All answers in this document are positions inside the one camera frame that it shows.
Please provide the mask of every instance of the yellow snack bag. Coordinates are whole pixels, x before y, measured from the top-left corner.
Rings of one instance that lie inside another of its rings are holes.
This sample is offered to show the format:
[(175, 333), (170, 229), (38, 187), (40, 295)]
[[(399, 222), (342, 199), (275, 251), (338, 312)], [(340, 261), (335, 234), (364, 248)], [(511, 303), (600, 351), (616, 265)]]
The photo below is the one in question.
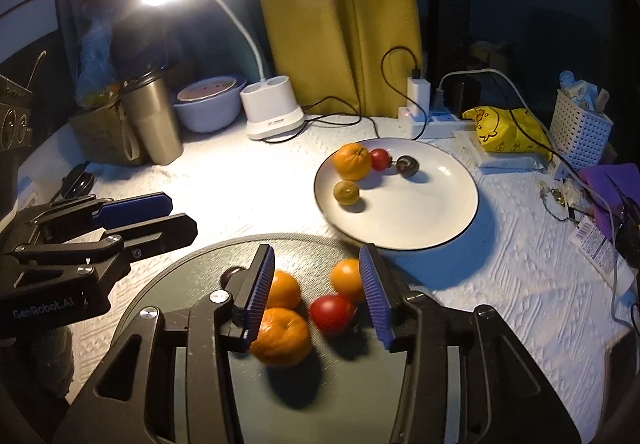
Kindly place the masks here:
[[(514, 109), (513, 116), (527, 135), (551, 147), (540, 124), (526, 109)], [(508, 109), (479, 106), (465, 111), (462, 117), (476, 121), (480, 145), (489, 153), (541, 153), (550, 159), (548, 151), (530, 141), (518, 129)]]

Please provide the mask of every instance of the dark round fruit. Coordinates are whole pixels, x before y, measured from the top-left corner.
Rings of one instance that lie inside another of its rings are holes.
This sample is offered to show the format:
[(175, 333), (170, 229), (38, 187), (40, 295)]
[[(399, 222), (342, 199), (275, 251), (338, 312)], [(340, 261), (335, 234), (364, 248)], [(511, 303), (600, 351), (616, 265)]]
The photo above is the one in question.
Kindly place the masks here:
[(384, 171), (391, 166), (391, 155), (384, 149), (374, 149), (369, 152), (371, 167), (376, 171)]
[(420, 164), (409, 155), (402, 155), (396, 160), (396, 169), (404, 178), (410, 178), (420, 170)]

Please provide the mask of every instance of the white cable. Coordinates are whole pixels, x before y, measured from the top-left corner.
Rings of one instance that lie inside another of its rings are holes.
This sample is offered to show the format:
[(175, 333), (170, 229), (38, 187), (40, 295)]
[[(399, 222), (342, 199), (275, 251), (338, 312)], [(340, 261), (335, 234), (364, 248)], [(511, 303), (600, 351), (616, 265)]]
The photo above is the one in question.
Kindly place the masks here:
[[(555, 145), (553, 139), (551, 138), (551, 134), (549, 133), (549, 130), (546, 128), (544, 124), (542, 124), (542, 121), (540, 121), (540, 119), (538, 119), (538, 117), (536, 117), (533, 114), (529, 106), (527, 106), (527, 103), (524, 100), (524, 97), (518, 91), (518, 88), (516, 87), (516, 85), (513, 84), (513, 81), (509, 77), (507, 77), (507, 75), (503, 74), (500, 70), (495, 70), (494, 68), (482, 68), (480, 70), (460, 70), (459, 72), (450, 72), (449, 74), (445, 74), (443, 78), (441, 78), (440, 84), (438, 85), (438, 90), (442, 90), (442, 84), (447, 77), (451, 77), (453, 75), (472, 75), (472, 74), (500, 75), (500, 77), (503, 78), (511, 88), (513, 88), (513, 91), (518, 96), (524, 108), (529, 112), (530, 116), (532, 116), (538, 122), (538, 124), (540, 124), (542, 131), (545, 132), (545, 135), (548, 138), (549, 142), (551, 143), (551, 146), (553, 147), (553, 149), (558, 153), (562, 153), (558, 149), (558, 146)], [(623, 325), (631, 330), (634, 330), (633, 325), (631, 323), (628, 323), (628, 321), (625, 321), (624, 319), (620, 319), (616, 316), (616, 294), (618, 292), (618, 252), (616, 251), (616, 225), (613, 217), (613, 210), (610, 207), (609, 202), (607, 202), (603, 197), (601, 197), (593, 189), (591, 189), (587, 184), (585, 184), (572, 167), (567, 167), (567, 170), (571, 174), (571, 176), (583, 188), (585, 188), (587, 191), (591, 193), (592, 197), (599, 199), (599, 201), (604, 204), (604, 206), (607, 209), (607, 212), (609, 213), (609, 220), (611, 221), (611, 239), (613, 244), (613, 294), (611, 296), (611, 317), (613, 318), (613, 321), (615, 321), (616, 323), (619, 323), (620, 325)]]
[(244, 39), (246, 39), (246, 42), (249, 43), (251, 50), (254, 52), (255, 62), (258, 64), (258, 73), (260, 74), (260, 80), (265, 80), (264, 69), (262, 67), (262, 58), (260, 57), (260, 52), (258, 51), (258, 47), (255, 45), (254, 39), (251, 37), (251, 34), (249, 34), (246, 28), (242, 26), (240, 20), (236, 17), (236, 15), (231, 11), (231, 9), (226, 5), (224, 1), (215, 0), (215, 2), (220, 5), (222, 10), (226, 12), (226, 15), (231, 18), (236, 28), (240, 30), (241, 34), (244, 36)]

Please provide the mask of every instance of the orange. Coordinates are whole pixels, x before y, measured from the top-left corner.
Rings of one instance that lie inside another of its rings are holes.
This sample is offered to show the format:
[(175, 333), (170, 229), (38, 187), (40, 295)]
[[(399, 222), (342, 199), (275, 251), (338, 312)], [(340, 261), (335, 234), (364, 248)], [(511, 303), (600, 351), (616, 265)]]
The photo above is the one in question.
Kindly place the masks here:
[(331, 271), (330, 279), (334, 290), (352, 303), (363, 303), (366, 299), (356, 258), (338, 262)]
[(334, 199), (340, 205), (354, 205), (360, 200), (360, 188), (348, 180), (341, 180), (334, 186)]
[(282, 307), (293, 310), (298, 303), (300, 303), (300, 285), (291, 274), (277, 270), (273, 273), (267, 308)]
[(333, 161), (344, 180), (362, 180), (371, 170), (371, 155), (362, 144), (345, 144), (334, 153)]
[(267, 366), (294, 366), (311, 352), (305, 319), (293, 310), (267, 309), (250, 351)]

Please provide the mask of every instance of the white phone charger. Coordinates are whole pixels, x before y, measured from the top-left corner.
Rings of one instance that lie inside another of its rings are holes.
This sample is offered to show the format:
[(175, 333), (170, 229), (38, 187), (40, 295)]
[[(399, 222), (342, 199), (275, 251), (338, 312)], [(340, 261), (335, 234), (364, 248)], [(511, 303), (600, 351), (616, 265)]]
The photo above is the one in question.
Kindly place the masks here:
[(417, 102), (429, 116), (429, 106), (431, 104), (431, 83), (423, 78), (407, 77), (406, 80), (406, 107), (414, 119), (424, 122), (425, 116), (412, 101)]

